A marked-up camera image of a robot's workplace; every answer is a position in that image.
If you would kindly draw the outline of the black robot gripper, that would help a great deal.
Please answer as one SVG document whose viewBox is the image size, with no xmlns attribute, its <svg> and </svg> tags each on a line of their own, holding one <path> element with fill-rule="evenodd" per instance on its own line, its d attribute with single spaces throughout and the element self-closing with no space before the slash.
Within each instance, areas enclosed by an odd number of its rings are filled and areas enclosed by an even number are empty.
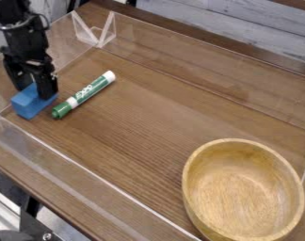
<svg viewBox="0 0 305 241">
<path fill-rule="evenodd" d="M 0 47 L 4 68 L 18 91 L 31 83 L 32 73 L 38 96 L 48 100 L 58 93 L 58 83 L 46 31 L 47 19 L 38 13 L 0 13 L 0 31 L 7 45 Z"/>
</svg>

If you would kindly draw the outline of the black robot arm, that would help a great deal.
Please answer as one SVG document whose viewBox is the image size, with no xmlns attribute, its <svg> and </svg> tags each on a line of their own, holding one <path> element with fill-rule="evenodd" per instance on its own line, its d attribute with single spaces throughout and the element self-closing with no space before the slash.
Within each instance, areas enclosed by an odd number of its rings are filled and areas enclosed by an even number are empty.
<svg viewBox="0 0 305 241">
<path fill-rule="evenodd" d="M 18 91 L 36 85 L 38 96 L 48 100 L 58 83 L 46 31 L 46 16 L 31 10 L 30 0 L 0 0 L 0 31 L 7 45 L 0 47 L 3 65 Z"/>
</svg>

